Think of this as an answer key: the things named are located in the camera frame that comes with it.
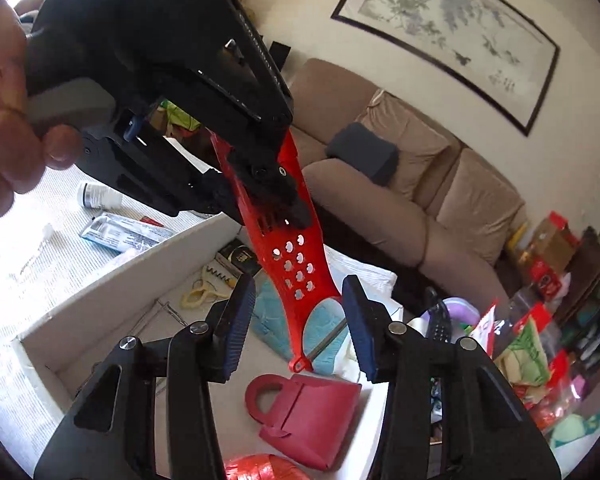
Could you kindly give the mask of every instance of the red handbag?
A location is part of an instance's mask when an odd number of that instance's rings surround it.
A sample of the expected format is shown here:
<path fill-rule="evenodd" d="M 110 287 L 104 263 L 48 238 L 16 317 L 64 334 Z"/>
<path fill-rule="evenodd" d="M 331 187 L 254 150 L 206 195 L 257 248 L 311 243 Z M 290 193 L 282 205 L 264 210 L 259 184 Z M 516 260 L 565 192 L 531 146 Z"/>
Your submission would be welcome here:
<path fill-rule="evenodd" d="M 244 394 L 249 415 L 260 422 L 260 438 L 299 464 L 325 471 L 342 446 L 360 396 L 360 384 L 305 375 L 256 377 Z M 257 397 L 280 393 L 267 413 Z"/>

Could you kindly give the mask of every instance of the light blue towel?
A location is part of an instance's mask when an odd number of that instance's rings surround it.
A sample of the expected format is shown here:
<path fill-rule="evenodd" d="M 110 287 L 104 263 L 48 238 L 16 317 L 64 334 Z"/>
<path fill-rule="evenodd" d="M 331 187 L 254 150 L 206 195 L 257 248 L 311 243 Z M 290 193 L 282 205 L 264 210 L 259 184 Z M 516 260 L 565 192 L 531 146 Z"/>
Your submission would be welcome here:
<path fill-rule="evenodd" d="M 335 300 L 325 300 L 314 308 L 304 328 L 302 347 L 309 353 L 319 342 L 344 319 L 344 312 Z M 289 361 L 292 358 L 289 345 L 289 332 L 286 325 L 285 309 L 273 286 L 267 279 L 256 299 L 251 317 L 251 329 L 274 352 Z M 349 333 L 345 328 L 334 341 L 314 361 L 314 372 L 320 375 L 332 375 L 338 350 Z"/>

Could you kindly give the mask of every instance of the handbag handle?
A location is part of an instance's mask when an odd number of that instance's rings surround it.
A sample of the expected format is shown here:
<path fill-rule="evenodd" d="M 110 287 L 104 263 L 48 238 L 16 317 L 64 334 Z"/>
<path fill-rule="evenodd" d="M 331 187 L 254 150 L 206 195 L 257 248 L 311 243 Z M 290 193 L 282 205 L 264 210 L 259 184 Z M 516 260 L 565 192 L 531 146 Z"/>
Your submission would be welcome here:
<path fill-rule="evenodd" d="M 247 405 L 247 411 L 254 420 L 266 426 L 272 426 L 269 420 L 269 413 L 264 413 L 258 407 L 258 396 L 264 392 L 280 390 L 285 387 L 289 379 L 276 374 L 264 374 L 256 377 L 244 393 L 244 403 Z"/>

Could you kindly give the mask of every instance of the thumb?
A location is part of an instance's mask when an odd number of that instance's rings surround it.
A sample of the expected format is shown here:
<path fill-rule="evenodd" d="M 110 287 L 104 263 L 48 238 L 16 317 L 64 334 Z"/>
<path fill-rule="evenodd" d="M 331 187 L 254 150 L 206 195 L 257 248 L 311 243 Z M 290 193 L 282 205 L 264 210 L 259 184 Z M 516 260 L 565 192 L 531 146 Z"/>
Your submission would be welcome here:
<path fill-rule="evenodd" d="M 0 108 L 26 113 L 24 59 L 27 39 L 15 12 L 0 1 Z"/>

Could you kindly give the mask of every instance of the screw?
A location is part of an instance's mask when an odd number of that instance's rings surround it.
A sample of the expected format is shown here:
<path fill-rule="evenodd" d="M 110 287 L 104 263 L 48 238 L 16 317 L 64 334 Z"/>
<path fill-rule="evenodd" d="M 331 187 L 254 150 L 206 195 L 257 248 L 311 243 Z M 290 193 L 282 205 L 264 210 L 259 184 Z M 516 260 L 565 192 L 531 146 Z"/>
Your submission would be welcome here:
<path fill-rule="evenodd" d="M 189 327 L 189 331 L 195 335 L 202 335 L 209 330 L 209 325 L 204 321 L 196 321 Z"/>
<path fill-rule="evenodd" d="M 123 350 L 133 350 L 137 344 L 138 344 L 138 339 L 136 339 L 132 335 L 123 337 L 120 340 L 120 348 L 122 348 Z"/>
<path fill-rule="evenodd" d="M 463 337 L 460 340 L 460 346 L 469 352 L 478 348 L 478 343 L 471 337 Z"/>
<path fill-rule="evenodd" d="M 395 335 L 402 335 L 407 332 L 407 326 L 401 321 L 393 321 L 389 323 L 389 332 Z"/>

